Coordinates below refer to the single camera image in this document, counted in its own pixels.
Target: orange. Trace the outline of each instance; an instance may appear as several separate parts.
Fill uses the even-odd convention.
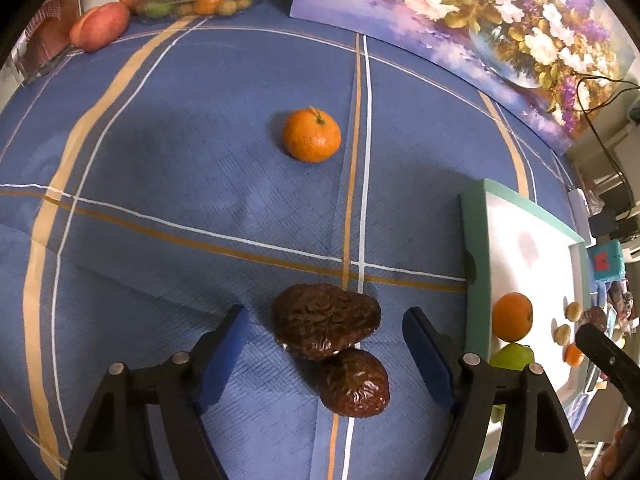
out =
[[[533,325],[533,306],[524,294],[510,292],[494,304],[491,326],[494,335],[507,343],[520,341]]]
[[[224,0],[196,0],[193,4],[193,12],[202,16],[215,14],[216,9]]]
[[[289,116],[282,139],[297,160],[322,162],[340,148],[340,126],[322,110],[304,108]]]
[[[584,361],[584,354],[575,343],[571,343],[564,351],[564,362],[569,366],[580,366],[582,361]]]

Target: black cable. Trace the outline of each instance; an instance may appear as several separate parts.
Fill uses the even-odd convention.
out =
[[[585,111],[586,112],[594,112],[596,110],[600,110],[601,108],[604,108],[605,106],[609,106],[613,101],[615,101],[618,97],[620,97],[620,94],[628,92],[629,90],[640,90],[640,86],[634,85],[634,86],[630,86],[629,88],[625,88],[625,89],[621,90],[620,92],[618,92],[617,94],[615,94],[614,96],[610,96],[601,105],[598,105],[598,106],[593,107],[593,108],[587,108]]]
[[[576,94],[576,98],[578,99],[578,104],[580,105],[580,110],[582,111],[582,114],[584,115],[584,118],[587,121],[587,124],[589,125],[591,131],[593,132],[593,135],[595,135],[596,139],[600,143],[600,146],[602,147],[602,151],[604,152],[607,160],[609,161],[609,163],[611,164],[613,169],[616,171],[616,174],[620,177],[620,180],[622,181],[622,184],[625,186],[626,194],[627,194],[627,197],[629,199],[629,205],[630,205],[629,210],[626,213],[626,216],[624,218],[625,220],[627,220],[631,216],[631,212],[633,211],[633,208],[636,206],[636,199],[634,197],[634,192],[631,189],[631,184],[629,183],[629,180],[626,177],[624,171],[622,171],[622,168],[620,168],[620,166],[618,165],[616,160],[613,158],[613,156],[610,154],[609,150],[604,145],[604,142],[602,142],[602,139],[598,135],[598,132],[596,131],[595,126],[593,126],[593,123],[591,122],[591,119],[589,117],[589,113],[594,111],[594,110],[598,110],[600,108],[604,108],[605,106],[610,105],[613,101],[615,101],[625,91],[640,89],[640,86],[638,86],[637,84],[635,84],[635,83],[633,83],[631,81],[627,81],[625,79],[613,79],[613,78],[606,77],[606,76],[596,76],[596,75],[581,74],[581,73],[575,73],[575,75],[582,76],[582,78],[578,81],[577,85],[575,86],[575,94]],[[591,109],[585,109],[584,105],[582,104],[582,100],[580,99],[580,92],[579,92],[580,85],[582,83],[584,83],[585,81],[597,80],[597,79],[606,79],[607,81],[610,81],[610,82],[613,82],[613,83],[627,83],[627,84],[630,84],[630,85],[633,85],[633,86],[631,86],[630,88],[625,88],[625,89],[621,90],[620,92],[618,92],[612,98],[611,97],[607,98],[606,101],[604,103],[600,104],[599,106],[596,106],[596,107],[591,108]]]

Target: green apple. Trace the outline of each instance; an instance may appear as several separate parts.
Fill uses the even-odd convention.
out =
[[[491,366],[517,371],[521,371],[525,366],[533,362],[535,362],[533,350],[518,343],[509,343],[489,359]]]

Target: wall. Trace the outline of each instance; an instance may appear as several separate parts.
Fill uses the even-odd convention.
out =
[[[636,48],[634,51],[636,60],[623,78],[638,83],[640,81],[640,53]],[[606,142],[607,139],[610,139],[625,127],[628,123],[626,113],[639,96],[640,92],[637,91],[625,92],[593,118],[593,126],[603,142]],[[585,178],[598,181],[612,174],[614,170],[602,152],[602,148],[593,132],[587,129],[568,151],[568,155],[572,160],[584,160],[593,153],[597,153],[597,155],[591,157],[587,163],[581,166],[580,172]]]

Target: orange stripe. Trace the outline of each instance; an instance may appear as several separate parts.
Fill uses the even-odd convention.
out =
[[[326,480],[334,480],[335,469],[335,441],[338,439],[338,424],[340,423],[340,416],[334,413],[334,418],[331,422],[331,439],[329,440],[329,467],[326,473]]]
[[[76,164],[80,149],[95,123],[114,104],[116,99],[128,88],[133,76],[138,72],[142,64],[151,56],[160,44],[172,37],[186,25],[192,18],[183,18],[171,24],[160,34],[145,43],[135,51],[123,67],[115,75],[105,93],[96,104],[89,108],[78,119],[73,129],[66,138],[65,149],[60,158],[56,173],[52,177],[49,186],[54,189],[65,189],[69,176]],[[47,191],[47,195],[60,199],[60,194]],[[44,377],[42,371],[42,345],[40,341],[40,295],[42,294],[42,277],[44,263],[47,254],[47,246],[53,223],[56,219],[58,208],[48,201],[43,201],[38,214],[33,222],[31,231],[31,247],[29,262],[24,277],[22,288],[22,319],[24,325],[24,353],[31,393],[31,405],[33,416],[38,428],[40,443],[54,456],[59,455],[58,438],[53,428],[49,411],[49,399],[44,389]],[[61,477],[60,466],[49,455],[40,451],[40,457],[53,476]]]
[[[504,140],[504,143],[507,145],[507,150],[511,155],[511,160],[513,161],[513,169],[516,173],[518,193],[520,193],[524,198],[529,198],[529,182],[527,181],[527,171],[524,169],[524,162],[522,161],[520,152],[516,147],[516,143],[514,142],[513,138],[511,138],[507,127],[505,126],[504,122],[502,122],[502,118],[500,117],[498,110],[496,110],[494,103],[491,101],[489,96],[482,93],[481,91],[478,92],[480,94],[480,97],[482,98],[482,101],[484,101],[484,104],[486,105],[486,109],[489,110],[491,117],[494,118],[495,124],[498,127],[498,131],[500,131],[500,134],[502,136],[502,140]]]
[[[356,32],[356,105],[353,118],[353,144],[351,146],[351,167],[347,188],[347,204],[344,212],[344,238],[342,239],[342,288],[349,287],[349,265],[351,263],[351,211],[353,209],[353,193],[356,186],[356,168],[358,165],[358,137],[360,136],[360,102],[362,100],[362,75],[360,69],[360,35]],[[334,413],[331,423],[331,439],[329,440],[329,465],[326,480],[334,480],[335,441],[338,437],[340,417]]]
[[[351,148],[351,168],[347,188],[347,205],[344,213],[344,238],[342,240],[342,288],[349,285],[349,264],[351,262],[351,209],[353,208],[353,190],[356,186],[356,166],[358,162],[358,136],[360,135],[360,100],[362,98],[360,76],[360,35],[356,33],[356,108],[353,119],[353,146]]]
[[[9,191],[5,189],[0,189],[0,195],[34,196],[36,198],[41,198],[45,200],[45,202],[50,203],[56,207],[65,209],[67,211],[71,209],[71,204],[60,202],[59,200],[46,196],[44,193],[40,193],[37,191],[22,191],[22,190]],[[273,258],[271,256],[263,256],[261,254],[253,254],[247,251],[229,249],[226,247],[221,247],[221,246],[209,244],[206,242],[199,242],[197,240],[192,240],[190,238],[184,238],[181,236],[172,235],[169,233],[165,233],[163,231],[159,231],[157,229],[153,229],[151,227],[146,227],[144,225],[136,224],[135,222],[125,220],[124,218],[120,218],[114,215],[101,213],[98,211],[92,211],[91,209],[87,209],[82,206],[76,206],[76,213],[86,215],[91,218],[101,220],[103,222],[116,224],[116,225],[119,225],[120,227],[131,229],[132,231],[138,232],[140,234],[144,234],[144,235],[152,236],[153,238],[164,240],[165,242],[170,242],[172,244],[182,245],[185,247],[191,247],[194,249],[200,249],[203,251],[207,251],[209,253],[224,254],[225,256],[231,256],[232,258],[239,258],[241,260],[248,260],[250,262],[257,262],[259,264],[267,264],[267,265],[272,265],[276,267],[284,267],[285,269],[302,270],[303,272],[312,272],[314,274],[323,274],[325,276],[337,276],[337,277],[342,276],[342,270],[340,269],[327,269],[325,267],[313,266],[308,264],[300,264],[297,262],[281,260],[280,258]],[[357,280],[358,273],[349,272],[348,277],[350,280]],[[409,280],[395,280],[393,278],[382,278],[381,276],[370,276],[368,274],[365,275],[364,279],[366,282],[385,283],[387,285],[412,286],[415,288],[429,288],[431,290],[442,290],[444,292],[464,292],[466,290],[466,288],[463,285],[442,285],[439,283],[411,282]]]

